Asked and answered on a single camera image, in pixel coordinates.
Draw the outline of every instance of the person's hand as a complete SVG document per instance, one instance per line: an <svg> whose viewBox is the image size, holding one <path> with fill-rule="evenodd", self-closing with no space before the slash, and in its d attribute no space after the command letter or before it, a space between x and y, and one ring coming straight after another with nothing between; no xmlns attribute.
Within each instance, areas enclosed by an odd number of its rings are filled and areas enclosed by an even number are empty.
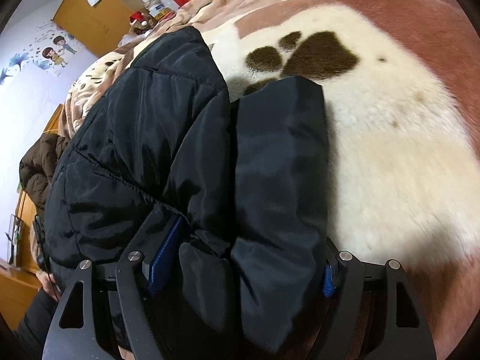
<svg viewBox="0 0 480 360"><path fill-rule="evenodd" d="M58 288L56 287L55 278L52 274L48 275L44 271L37 271L35 274L37 279L42 283L43 290L54 300L60 302L59 297L62 296L59 292Z"/></svg>

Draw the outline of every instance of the bed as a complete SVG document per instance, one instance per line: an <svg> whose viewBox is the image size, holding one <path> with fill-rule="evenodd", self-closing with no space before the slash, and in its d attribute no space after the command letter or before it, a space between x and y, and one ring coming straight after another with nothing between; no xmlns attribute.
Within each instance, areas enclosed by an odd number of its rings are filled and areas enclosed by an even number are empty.
<svg viewBox="0 0 480 360"><path fill-rule="evenodd" d="M443 360L480 307L480 39L475 5L462 5L471 21L456 0L192 0L80 76L59 134L73 136L135 57L187 25L201 32L232 102L286 76L321 84L329 236L362 261L402 263Z"/></svg>

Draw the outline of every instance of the blue flower decal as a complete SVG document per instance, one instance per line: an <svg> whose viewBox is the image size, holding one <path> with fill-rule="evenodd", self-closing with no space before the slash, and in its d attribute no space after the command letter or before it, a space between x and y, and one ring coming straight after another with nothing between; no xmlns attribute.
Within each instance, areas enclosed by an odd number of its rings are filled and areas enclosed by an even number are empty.
<svg viewBox="0 0 480 360"><path fill-rule="evenodd" d="M1 70L1 73L0 73L0 85L3 85L3 83L5 82L5 79L6 79L7 77L12 77L10 74L7 74L7 70L8 70L7 67L4 67L4 68Z"/></svg>
<svg viewBox="0 0 480 360"><path fill-rule="evenodd" d="M50 62L49 61L33 61L33 64L35 66L38 66L40 69L46 71L47 69L50 69Z"/></svg>
<svg viewBox="0 0 480 360"><path fill-rule="evenodd" d="M18 65L18 68L22 70L22 62L28 60L28 53L24 52L22 54L15 54L12 58L10 58L9 67Z"/></svg>

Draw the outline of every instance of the cartoon boy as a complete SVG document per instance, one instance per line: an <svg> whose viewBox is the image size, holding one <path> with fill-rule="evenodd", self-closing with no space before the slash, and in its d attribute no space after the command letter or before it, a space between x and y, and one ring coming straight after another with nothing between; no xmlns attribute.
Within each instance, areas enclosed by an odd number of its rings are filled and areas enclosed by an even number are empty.
<svg viewBox="0 0 480 360"><path fill-rule="evenodd" d="M44 58L46 59L51 59L53 61L54 64L56 65L61 65L62 67L65 67L65 65L67 64L63 58L58 55L54 49L52 49L51 47L47 47L45 50L42 51L42 55Z"/></svg>
<svg viewBox="0 0 480 360"><path fill-rule="evenodd" d="M53 40L53 43L54 44L57 44L59 46L62 46L63 47L63 50L67 50L67 51L70 51L72 54L75 54L76 51L74 49L72 49L66 42L65 42L65 38L61 35L57 36L54 40Z"/></svg>

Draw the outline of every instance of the wooden desk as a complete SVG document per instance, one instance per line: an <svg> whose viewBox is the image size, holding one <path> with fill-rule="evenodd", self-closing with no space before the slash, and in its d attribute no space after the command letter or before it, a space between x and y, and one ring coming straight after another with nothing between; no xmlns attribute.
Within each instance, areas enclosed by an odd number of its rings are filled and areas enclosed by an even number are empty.
<svg viewBox="0 0 480 360"><path fill-rule="evenodd" d="M10 329L17 328L40 287L34 274L15 269L0 259L0 312Z"/></svg>

